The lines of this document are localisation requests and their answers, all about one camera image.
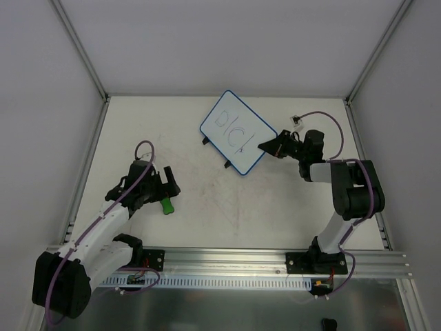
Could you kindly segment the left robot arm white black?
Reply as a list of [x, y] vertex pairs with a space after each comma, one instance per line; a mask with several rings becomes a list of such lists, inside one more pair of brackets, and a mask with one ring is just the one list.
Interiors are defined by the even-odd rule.
[[137, 237], [120, 229], [137, 210], [159, 202], [164, 214], [174, 212], [171, 199], [180, 194], [172, 169], [163, 169], [166, 180], [149, 162], [135, 160], [126, 176], [109, 190], [100, 210], [86, 229], [56, 252], [37, 259], [32, 302], [64, 317], [77, 318], [87, 307], [94, 290], [119, 269], [163, 269], [162, 250], [149, 253]]

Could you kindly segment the blue framed whiteboard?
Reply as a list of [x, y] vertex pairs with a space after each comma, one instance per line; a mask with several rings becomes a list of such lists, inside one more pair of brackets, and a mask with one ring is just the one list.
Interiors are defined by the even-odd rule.
[[277, 132], [231, 90], [226, 90], [202, 120], [199, 130], [242, 176], [264, 155], [258, 146]]

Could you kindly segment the green bone-shaped eraser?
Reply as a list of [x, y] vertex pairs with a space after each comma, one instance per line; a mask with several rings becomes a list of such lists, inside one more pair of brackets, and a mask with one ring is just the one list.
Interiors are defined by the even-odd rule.
[[160, 201], [160, 204], [162, 206], [164, 215], [169, 215], [174, 213], [175, 209], [174, 206], [172, 205], [172, 200], [169, 197], [162, 199]]

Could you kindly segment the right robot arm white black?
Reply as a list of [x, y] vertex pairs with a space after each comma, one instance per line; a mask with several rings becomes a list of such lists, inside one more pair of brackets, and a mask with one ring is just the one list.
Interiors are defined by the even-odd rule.
[[304, 139], [283, 130], [276, 138], [259, 144], [273, 157], [298, 161], [301, 178], [310, 183], [328, 183], [334, 213], [325, 229], [314, 237], [305, 252], [288, 252], [288, 274], [347, 274], [348, 254], [343, 245], [355, 229], [383, 211], [385, 197], [376, 169], [370, 160], [325, 161], [323, 132], [309, 130]]

